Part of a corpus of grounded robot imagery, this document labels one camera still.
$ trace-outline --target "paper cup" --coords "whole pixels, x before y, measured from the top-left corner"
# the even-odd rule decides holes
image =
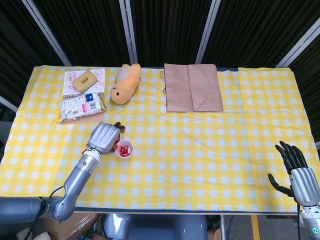
[[[118,148],[115,150],[115,154],[122,158],[122,159],[129,159],[132,157],[132,154],[134,153],[134,145],[132,144],[132,142],[130,142],[129,140],[120,140],[118,143],[117,143],[117,146]],[[125,147],[125,146],[128,146],[129,149],[132,149],[131,151],[131,154],[129,156],[121,156],[120,155],[120,149],[121,147]]]

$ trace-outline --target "table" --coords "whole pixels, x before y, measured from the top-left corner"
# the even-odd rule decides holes
[[[64,71],[35,67],[12,124],[0,166],[1,196],[48,196],[63,185],[98,123],[61,125]],[[102,156],[76,203],[102,212],[295,213],[275,191],[290,184],[274,145],[299,147],[320,172],[319,157],[293,72],[239,68],[218,72],[224,112],[166,112],[162,69],[142,69],[124,105],[110,101],[118,68],[107,67],[104,120],[126,126],[130,159]]]

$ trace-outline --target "robotic hand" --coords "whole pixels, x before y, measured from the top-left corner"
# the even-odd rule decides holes
[[[63,184],[64,196],[0,197],[0,224],[31,222],[44,216],[59,221],[68,219],[74,212],[78,196],[100,162],[100,155],[112,151],[119,133],[124,131],[125,127],[120,122],[115,125],[100,122]]]
[[[314,171],[308,167],[303,153],[296,147],[280,141],[275,148],[280,152],[290,178],[290,189],[279,184],[268,174],[271,185],[283,194],[293,197],[303,207],[301,217],[309,239],[320,239],[320,189]]]

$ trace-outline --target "snack package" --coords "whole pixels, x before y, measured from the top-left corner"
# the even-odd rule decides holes
[[[89,93],[60,102],[61,120],[76,120],[106,110],[101,93]]]

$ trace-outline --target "stuffed animal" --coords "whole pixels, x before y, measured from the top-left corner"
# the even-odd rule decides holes
[[[141,82],[141,67],[138,63],[122,65],[111,88],[111,99],[116,104],[125,104]]]

